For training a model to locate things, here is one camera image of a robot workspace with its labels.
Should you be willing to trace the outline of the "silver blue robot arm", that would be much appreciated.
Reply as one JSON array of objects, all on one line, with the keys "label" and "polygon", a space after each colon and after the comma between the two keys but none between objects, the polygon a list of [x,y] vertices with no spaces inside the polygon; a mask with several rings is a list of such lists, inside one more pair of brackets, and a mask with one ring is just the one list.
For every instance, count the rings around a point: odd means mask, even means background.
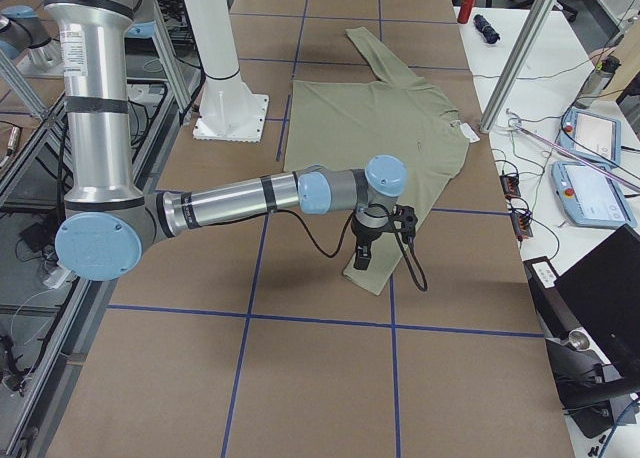
[{"label": "silver blue robot arm", "polygon": [[44,0],[60,30],[65,111],[74,184],[55,238],[62,265],[77,276],[110,281],[130,272],[152,245],[206,226],[285,212],[302,218],[349,211],[355,266],[364,270],[372,244],[391,233],[410,244],[416,218],[398,204],[405,165],[390,155],[362,169],[322,166],[263,176],[204,192],[136,187],[125,59],[125,35],[153,0]]},{"label": "silver blue robot arm", "polygon": [[38,49],[52,41],[33,8],[14,5],[1,10],[1,51],[17,58],[23,51]]}]

